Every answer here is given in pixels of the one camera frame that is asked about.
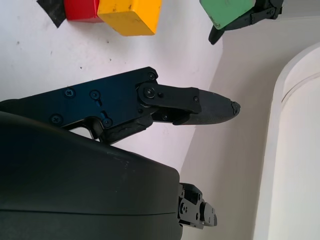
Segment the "black metal bracket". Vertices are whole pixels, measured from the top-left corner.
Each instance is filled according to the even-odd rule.
[[[225,31],[241,29],[254,25],[264,19],[275,20],[282,13],[284,0],[256,0],[252,9],[241,15],[222,29],[212,27],[209,42],[214,45],[223,36]]]
[[[0,111],[66,130],[84,127],[93,139],[105,144],[139,133],[154,121],[175,125],[215,124],[221,122],[221,117],[225,122],[239,113],[234,111],[234,102],[226,97],[194,87],[159,85],[157,78],[157,72],[146,67],[3,101]]]
[[[178,219],[179,223],[197,229],[217,226],[215,209],[203,199],[202,192],[192,184],[180,183]]]

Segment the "screw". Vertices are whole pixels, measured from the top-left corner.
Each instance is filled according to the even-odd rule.
[[[156,75],[152,71],[148,73],[148,77],[149,77],[150,80],[155,80],[156,79]]]
[[[64,95],[67,97],[67,98],[72,98],[75,96],[75,91],[72,89],[72,88],[67,88],[65,91],[64,91]]]
[[[144,89],[144,95],[149,99],[153,99],[156,95],[155,90],[152,87],[146,87]]]
[[[102,121],[102,124],[105,128],[110,128],[112,126],[112,120],[110,118],[105,118],[103,121]]]
[[[51,116],[50,118],[51,123],[53,123],[54,125],[60,125],[63,121],[62,116],[59,114],[54,114]]]
[[[90,92],[90,97],[94,100],[97,100],[100,98],[100,92],[98,90],[92,90]]]

